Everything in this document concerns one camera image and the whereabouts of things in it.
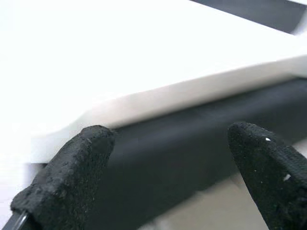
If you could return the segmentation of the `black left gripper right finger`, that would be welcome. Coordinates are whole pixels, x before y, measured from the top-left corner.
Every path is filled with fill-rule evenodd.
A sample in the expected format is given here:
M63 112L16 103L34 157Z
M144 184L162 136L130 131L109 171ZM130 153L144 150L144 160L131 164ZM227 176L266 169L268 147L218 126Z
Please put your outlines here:
M307 159L279 136L251 123L227 132L237 168L267 227L307 228Z

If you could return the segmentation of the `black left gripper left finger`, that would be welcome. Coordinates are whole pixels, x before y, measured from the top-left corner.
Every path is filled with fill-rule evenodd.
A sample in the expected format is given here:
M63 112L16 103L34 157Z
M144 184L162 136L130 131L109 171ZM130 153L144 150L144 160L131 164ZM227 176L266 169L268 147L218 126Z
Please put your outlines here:
M114 144L106 127L84 128L13 198L11 210L27 212L42 230L83 230Z

